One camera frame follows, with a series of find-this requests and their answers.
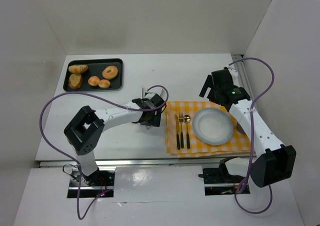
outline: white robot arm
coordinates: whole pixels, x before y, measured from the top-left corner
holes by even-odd
[[[204,97],[210,88],[207,98],[209,101],[224,106],[237,120],[246,135],[251,138],[251,105],[252,101],[246,90],[234,85],[232,75],[237,71],[225,67],[214,71],[207,79],[200,92]],[[252,109],[254,125],[254,150],[257,160],[252,164],[251,178],[258,187],[264,187],[291,177],[296,151],[292,145],[285,146],[266,125],[255,108]],[[224,160],[230,175],[245,176],[248,161],[239,158]]]
[[[162,109],[152,109],[160,107],[164,102],[158,94],[153,94],[151,98],[133,99],[123,105],[123,108],[92,110],[89,106],[84,106],[78,111],[64,129],[64,134],[75,150],[76,159],[87,181],[95,181],[99,177],[93,150],[100,135],[110,128],[126,123],[159,127]]]

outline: placemat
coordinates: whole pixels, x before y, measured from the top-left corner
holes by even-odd
[[[232,138],[221,145],[210,145],[202,142],[193,131],[192,119],[195,114],[205,108],[216,108],[225,112],[233,123],[233,135]],[[183,141],[184,148],[177,149],[177,137],[176,137],[176,121],[175,115],[189,115],[191,122],[188,124],[189,137],[190,137],[190,149],[187,149],[187,125],[182,124],[183,127]],[[195,157],[207,157],[220,154],[234,154],[234,153],[249,153],[250,152],[250,140],[246,134],[242,134],[237,131],[237,121],[232,117],[224,107],[215,104],[213,102],[201,102],[201,101],[170,101],[167,103],[167,107],[164,111],[166,128],[165,128],[165,146],[167,153],[177,155],[178,158],[195,158]]]

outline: white plate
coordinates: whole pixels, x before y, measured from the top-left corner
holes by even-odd
[[[202,142],[210,145],[223,145],[234,133],[234,126],[229,116],[212,107],[201,109],[195,114],[192,128]]]

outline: food item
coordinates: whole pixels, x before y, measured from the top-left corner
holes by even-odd
[[[80,65],[80,64],[71,65],[71,66],[69,66],[68,70],[69,70],[70,73],[78,75],[78,74],[82,74],[85,71],[87,71],[88,70],[88,65]]]
[[[102,89],[108,89],[110,87],[110,81],[107,79],[101,79],[98,85]]]
[[[118,69],[116,66],[108,66],[103,70],[102,76],[107,80],[114,79],[118,74]]]
[[[81,74],[71,74],[69,77],[68,86],[74,90],[79,89],[82,84],[82,75]]]
[[[99,81],[100,81],[100,78],[98,78],[97,76],[92,76],[89,78],[88,84],[95,87],[95,86],[98,86]]]

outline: gold spoon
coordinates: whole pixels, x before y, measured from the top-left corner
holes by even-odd
[[[183,121],[186,124],[186,148],[190,149],[190,138],[189,138],[188,124],[191,122],[191,117],[189,115],[185,115],[183,117]]]

